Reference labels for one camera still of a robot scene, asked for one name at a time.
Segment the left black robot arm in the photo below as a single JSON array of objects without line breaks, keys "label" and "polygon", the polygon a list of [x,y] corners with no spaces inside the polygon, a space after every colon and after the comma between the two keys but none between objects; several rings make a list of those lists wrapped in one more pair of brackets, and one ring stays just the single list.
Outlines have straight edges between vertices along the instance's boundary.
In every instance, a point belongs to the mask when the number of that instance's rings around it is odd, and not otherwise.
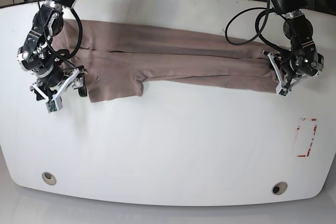
[{"label": "left black robot arm", "polygon": [[[286,96],[301,81],[323,71],[324,57],[317,52],[312,38],[313,26],[302,12],[308,5],[306,0],[266,0],[266,3],[267,6],[261,8],[261,13],[255,20],[256,34],[248,42],[259,38],[275,50],[274,53],[265,51],[263,54],[269,58],[279,80],[276,93]],[[283,33],[290,40],[289,50],[270,42],[262,35],[271,13],[284,20]]]}]

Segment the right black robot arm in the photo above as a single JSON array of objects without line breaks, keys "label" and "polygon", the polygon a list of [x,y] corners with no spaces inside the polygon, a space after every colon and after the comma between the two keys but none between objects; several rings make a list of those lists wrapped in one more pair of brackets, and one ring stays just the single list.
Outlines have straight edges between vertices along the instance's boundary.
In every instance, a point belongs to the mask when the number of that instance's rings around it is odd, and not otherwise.
[{"label": "right black robot arm", "polygon": [[[77,70],[69,59],[76,55],[82,42],[82,24],[73,9],[76,0],[45,0],[38,5],[38,12],[34,16],[33,24],[24,45],[18,50],[17,60],[25,71],[31,71],[37,77],[37,84],[33,91],[37,99],[50,102],[55,93],[51,90],[66,80],[65,70],[61,68],[66,63],[71,71]],[[69,8],[78,24],[78,40],[72,52],[67,49],[56,51],[52,40],[64,25],[63,9]]]}]

